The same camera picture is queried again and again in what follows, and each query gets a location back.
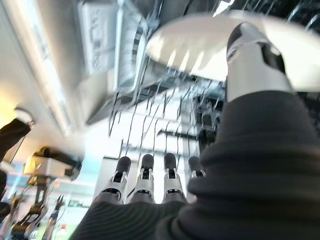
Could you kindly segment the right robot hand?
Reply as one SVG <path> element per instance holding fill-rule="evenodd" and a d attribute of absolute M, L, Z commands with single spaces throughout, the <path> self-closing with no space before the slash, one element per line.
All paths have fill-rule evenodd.
<path fill-rule="evenodd" d="M 73 240 L 317 240 L 320 138 L 281 53 L 243 22 L 227 43 L 226 101 L 194 203 L 114 204 L 102 192 Z"/>

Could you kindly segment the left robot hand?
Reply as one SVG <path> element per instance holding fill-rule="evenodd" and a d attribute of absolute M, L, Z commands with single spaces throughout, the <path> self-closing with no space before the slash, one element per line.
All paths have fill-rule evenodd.
<path fill-rule="evenodd" d="M 52 178 L 46 176 L 30 177 L 28 185 L 36 187 L 34 203 L 26 215 L 11 227 L 9 235 L 12 240 L 29 240 L 32 233 L 41 225 L 43 218 L 48 212 L 49 188 L 52 186 L 53 181 Z M 43 240 L 51 240 L 53 238 L 54 229 L 58 222 L 58 215 L 64 204 L 64 196 L 61 194 L 56 200 L 53 211 L 49 216 L 41 237 Z"/>

